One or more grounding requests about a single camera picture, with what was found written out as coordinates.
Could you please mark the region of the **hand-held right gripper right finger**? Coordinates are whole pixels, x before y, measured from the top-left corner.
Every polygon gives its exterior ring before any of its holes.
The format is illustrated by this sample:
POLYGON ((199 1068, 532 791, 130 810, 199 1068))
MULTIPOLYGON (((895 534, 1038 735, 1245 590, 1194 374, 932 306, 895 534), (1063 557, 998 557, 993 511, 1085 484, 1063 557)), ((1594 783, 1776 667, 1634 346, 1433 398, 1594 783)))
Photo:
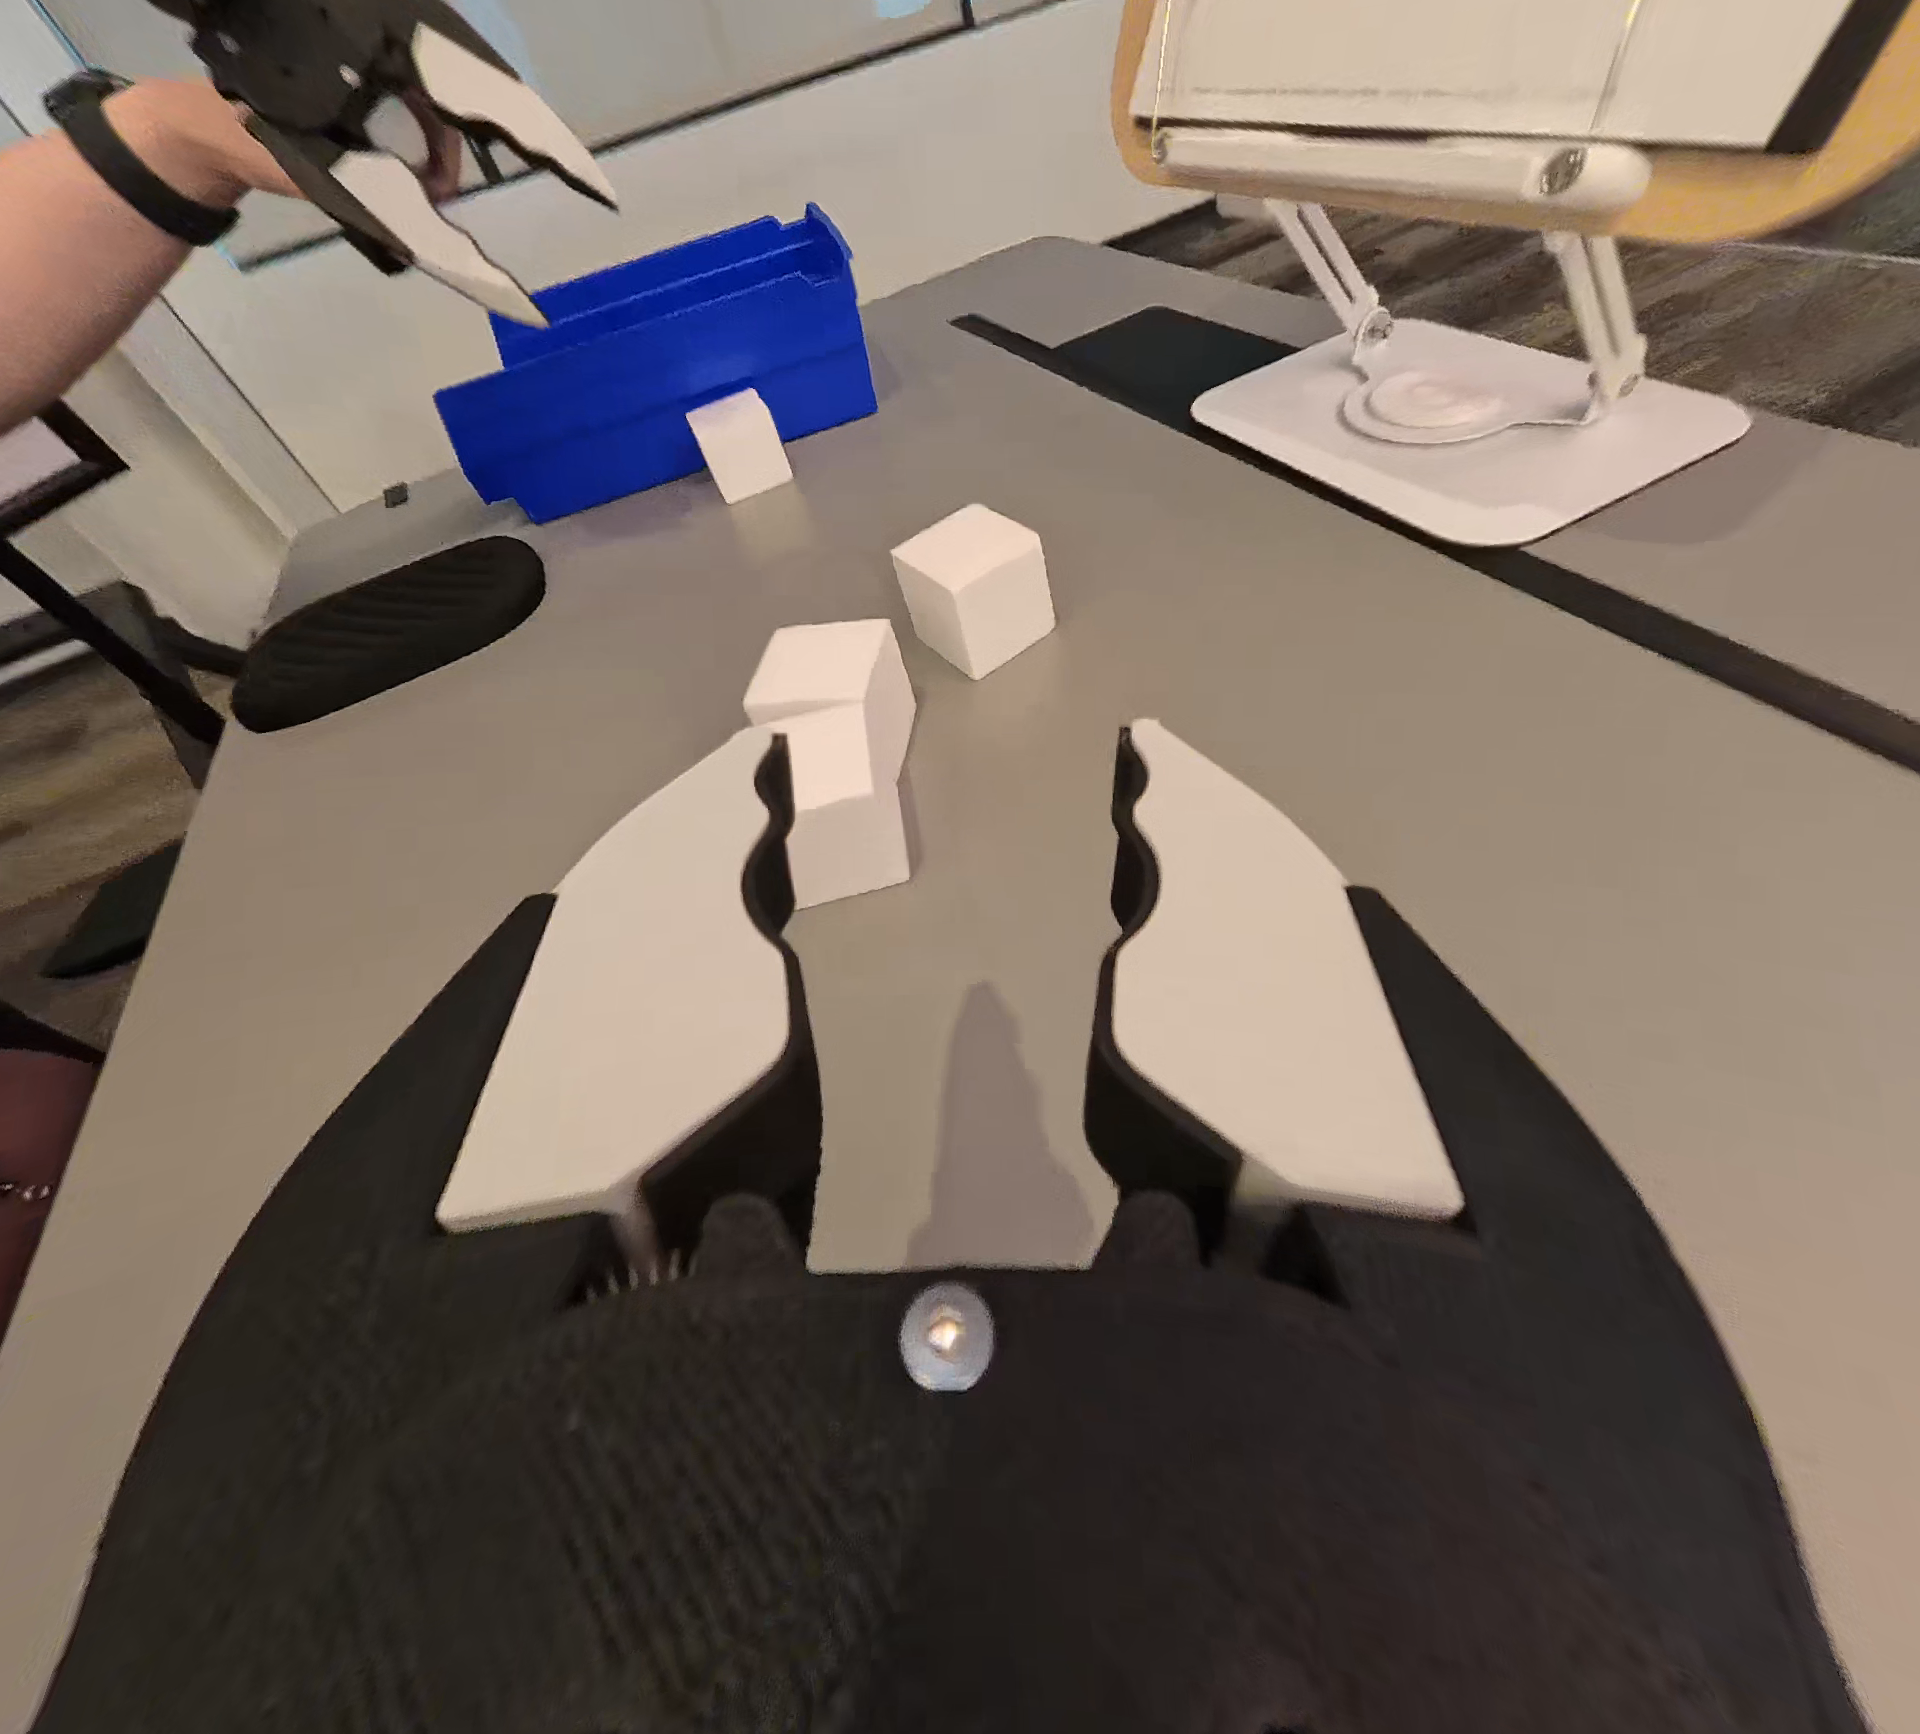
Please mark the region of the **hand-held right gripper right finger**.
POLYGON ((1116 739, 1083 1128, 1123 1204, 1259 1268, 1305 1208, 1452 1232, 1455 1169, 1340 868, 1157 718, 1116 739))

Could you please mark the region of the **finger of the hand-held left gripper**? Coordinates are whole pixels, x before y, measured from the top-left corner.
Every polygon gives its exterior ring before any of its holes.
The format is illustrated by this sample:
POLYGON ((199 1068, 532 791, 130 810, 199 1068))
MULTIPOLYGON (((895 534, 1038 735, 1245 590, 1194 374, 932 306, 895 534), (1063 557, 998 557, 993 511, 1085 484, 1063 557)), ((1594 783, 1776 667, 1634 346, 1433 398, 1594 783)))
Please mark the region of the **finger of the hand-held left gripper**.
POLYGON ((386 241, 383 247, 464 301, 531 331, 548 321, 534 299, 429 199, 420 177, 381 148, 348 151, 330 171, 350 210, 386 241))
POLYGON ((429 23, 413 33, 411 62, 416 92, 442 123, 470 139, 509 146, 529 167, 619 212, 612 183, 595 153, 515 71, 429 23))

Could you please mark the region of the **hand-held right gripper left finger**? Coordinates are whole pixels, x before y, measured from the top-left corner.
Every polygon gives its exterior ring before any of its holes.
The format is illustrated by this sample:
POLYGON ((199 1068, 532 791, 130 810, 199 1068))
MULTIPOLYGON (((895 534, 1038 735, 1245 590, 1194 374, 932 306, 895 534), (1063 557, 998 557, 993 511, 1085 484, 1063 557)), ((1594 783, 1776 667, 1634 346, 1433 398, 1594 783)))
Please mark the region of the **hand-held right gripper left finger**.
POLYGON ((749 727, 612 826, 551 895, 436 1208, 446 1234, 600 1217, 691 1259, 766 1201, 809 1250, 825 1105, 788 858, 785 735, 749 727))

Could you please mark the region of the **white foam cube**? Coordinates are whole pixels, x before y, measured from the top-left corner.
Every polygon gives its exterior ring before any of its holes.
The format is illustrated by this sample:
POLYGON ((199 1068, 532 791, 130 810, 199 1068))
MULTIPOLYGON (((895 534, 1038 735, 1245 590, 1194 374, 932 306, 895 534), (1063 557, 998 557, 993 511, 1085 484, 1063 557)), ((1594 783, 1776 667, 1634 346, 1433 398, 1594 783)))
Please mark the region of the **white foam cube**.
POLYGON ((704 402, 684 424, 730 508, 795 483, 795 468, 772 408, 754 387, 704 402))
POLYGON ((901 783, 919 701, 888 618, 783 627, 743 696, 743 712, 754 725, 840 708, 862 718, 876 781, 901 783))
POLYGON ((1056 631, 1038 533, 968 502, 890 550, 920 642, 981 683, 1056 631))
POLYGON ((830 707, 772 725, 785 741, 793 824, 785 852, 799 910, 911 881, 901 787, 876 771, 858 707, 830 707))

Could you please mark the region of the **person's left forearm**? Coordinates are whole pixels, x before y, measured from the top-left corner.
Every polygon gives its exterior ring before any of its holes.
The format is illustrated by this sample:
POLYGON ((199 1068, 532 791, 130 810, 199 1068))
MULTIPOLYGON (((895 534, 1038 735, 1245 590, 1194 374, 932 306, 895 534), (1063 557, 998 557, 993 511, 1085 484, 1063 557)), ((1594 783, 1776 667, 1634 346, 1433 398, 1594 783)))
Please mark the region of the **person's left forearm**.
POLYGON ((188 244, 123 201, 71 139, 3 157, 3 433, 62 402, 156 303, 188 244))

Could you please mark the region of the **person's left hand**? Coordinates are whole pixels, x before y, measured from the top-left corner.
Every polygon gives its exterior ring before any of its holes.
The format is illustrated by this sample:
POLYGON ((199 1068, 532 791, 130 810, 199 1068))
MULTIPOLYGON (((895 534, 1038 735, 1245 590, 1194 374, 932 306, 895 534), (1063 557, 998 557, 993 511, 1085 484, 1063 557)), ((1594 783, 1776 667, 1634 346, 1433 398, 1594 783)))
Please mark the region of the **person's left hand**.
POLYGON ((205 78, 134 80, 109 97, 104 116, 158 181, 199 206, 234 210, 254 193, 304 199, 240 108, 205 78))

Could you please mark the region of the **black wrist band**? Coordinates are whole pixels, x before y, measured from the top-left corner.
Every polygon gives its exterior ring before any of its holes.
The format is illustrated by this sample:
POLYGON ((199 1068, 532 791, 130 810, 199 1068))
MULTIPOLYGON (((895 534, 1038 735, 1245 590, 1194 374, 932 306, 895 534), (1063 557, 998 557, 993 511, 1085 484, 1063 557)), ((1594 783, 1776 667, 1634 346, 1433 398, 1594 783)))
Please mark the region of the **black wrist band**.
POLYGON ((88 171, 150 229, 195 250, 224 243, 239 227, 240 210, 182 195, 109 121, 106 102, 130 89, 128 77, 84 67, 46 90, 43 108, 88 171))

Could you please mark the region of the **blue plastic bin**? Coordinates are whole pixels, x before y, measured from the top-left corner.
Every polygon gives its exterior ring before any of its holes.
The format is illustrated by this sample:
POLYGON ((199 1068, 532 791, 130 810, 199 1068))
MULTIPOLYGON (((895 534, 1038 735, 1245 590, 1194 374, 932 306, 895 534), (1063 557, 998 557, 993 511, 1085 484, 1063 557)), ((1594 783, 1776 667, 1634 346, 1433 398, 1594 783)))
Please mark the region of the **blue plastic bin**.
POLYGON ((689 417, 752 390, 786 442, 871 419, 852 249, 826 210, 761 217, 536 294, 490 321, 499 371, 434 410, 469 487, 561 522, 695 475, 689 417))

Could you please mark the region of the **wooden board document stand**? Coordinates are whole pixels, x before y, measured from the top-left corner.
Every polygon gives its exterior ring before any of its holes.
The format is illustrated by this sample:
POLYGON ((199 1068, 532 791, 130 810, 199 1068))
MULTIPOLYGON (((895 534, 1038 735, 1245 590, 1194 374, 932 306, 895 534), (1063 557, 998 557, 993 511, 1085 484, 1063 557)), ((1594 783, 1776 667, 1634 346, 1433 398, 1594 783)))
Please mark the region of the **wooden board document stand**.
POLYGON ((1461 137, 1140 123, 1131 113, 1157 0, 1124 0, 1112 113, 1129 168, 1212 193, 1295 249, 1335 334, 1212 387, 1198 426, 1392 522, 1464 549, 1518 549, 1715 457, 1738 404, 1649 376, 1621 241, 1716 244, 1795 229, 1916 151, 1916 0, 1863 0, 1872 65, 1820 146, 1732 153, 1594 137, 1461 137), (1333 210, 1537 234, 1578 354, 1392 314, 1333 210))

